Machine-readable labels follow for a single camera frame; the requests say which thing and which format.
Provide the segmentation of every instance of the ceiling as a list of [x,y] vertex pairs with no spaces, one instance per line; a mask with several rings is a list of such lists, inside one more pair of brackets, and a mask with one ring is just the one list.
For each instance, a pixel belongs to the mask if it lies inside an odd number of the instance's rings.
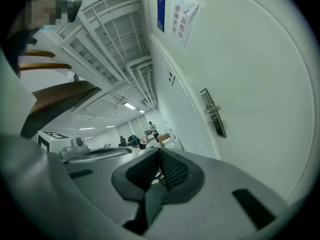
[[157,108],[152,61],[142,34],[142,10],[141,0],[83,0],[74,22],[53,34],[43,31],[54,42],[47,46],[56,54],[54,59],[70,64],[71,71],[101,89],[72,109],[74,128],[96,127],[79,131],[82,137],[139,117],[139,110]]

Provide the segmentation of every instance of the dark pants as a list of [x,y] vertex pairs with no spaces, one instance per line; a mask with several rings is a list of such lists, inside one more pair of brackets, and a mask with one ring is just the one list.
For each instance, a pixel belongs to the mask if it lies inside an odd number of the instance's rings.
[[159,135],[159,133],[156,133],[156,134],[154,134],[153,136],[154,136],[154,138],[155,138],[156,142],[158,142],[158,143],[159,143],[158,135]]

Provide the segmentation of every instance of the white ceiling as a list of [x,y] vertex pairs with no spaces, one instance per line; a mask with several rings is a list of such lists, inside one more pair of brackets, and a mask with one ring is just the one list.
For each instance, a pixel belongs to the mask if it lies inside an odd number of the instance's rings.
[[[103,26],[97,20],[91,6]],[[80,73],[77,74],[80,77],[83,70],[90,71],[94,74],[92,78],[83,78],[92,84],[96,83],[97,76],[99,81],[105,82],[105,85],[99,86],[102,89],[99,93],[84,103],[80,102],[75,107],[77,109],[68,113],[72,116],[71,123],[68,124],[69,128],[96,127],[93,130],[81,130],[78,136],[95,136],[106,131],[106,126],[119,126],[141,116],[139,110],[145,112],[152,110],[151,102],[146,101],[146,97],[149,98],[148,93],[151,94],[154,104],[157,103],[152,94],[152,74],[149,72],[153,68],[152,64],[141,68],[147,87],[147,89],[142,88],[144,94],[135,81],[138,80],[139,85],[142,86],[135,69],[139,64],[131,67],[136,79],[133,79],[126,69],[129,62],[150,55],[142,35],[139,14],[142,9],[140,0],[83,0],[76,20],[57,29],[55,43],[60,49],[64,49],[64,53],[66,53],[65,48],[68,48],[69,53],[67,57],[64,56],[61,59],[62,56],[59,57],[55,50],[54,59],[63,60],[64,63],[71,65],[67,58],[77,58],[76,60],[81,62],[81,70],[72,68],[71,71],[79,71]],[[127,102],[136,109],[125,107],[123,104]]]

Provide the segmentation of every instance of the ceiling light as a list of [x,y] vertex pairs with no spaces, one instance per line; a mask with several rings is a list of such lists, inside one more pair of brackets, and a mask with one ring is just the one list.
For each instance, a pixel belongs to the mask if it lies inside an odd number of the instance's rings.
[[126,107],[128,107],[129,109],[135,110],[136,108],[132,105],[130,105],[129,103],[124,104]]
[[79,128],[78,130],[89,130],[89,129],[94,129],[96,127],[88,127],[88,128]]

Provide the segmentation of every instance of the white paper with red text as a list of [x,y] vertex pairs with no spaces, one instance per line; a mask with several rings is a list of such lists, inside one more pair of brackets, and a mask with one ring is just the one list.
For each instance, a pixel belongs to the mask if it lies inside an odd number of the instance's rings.
[[186,48],[198,7],[194,0],[172,0],[169,38],[179,49]]

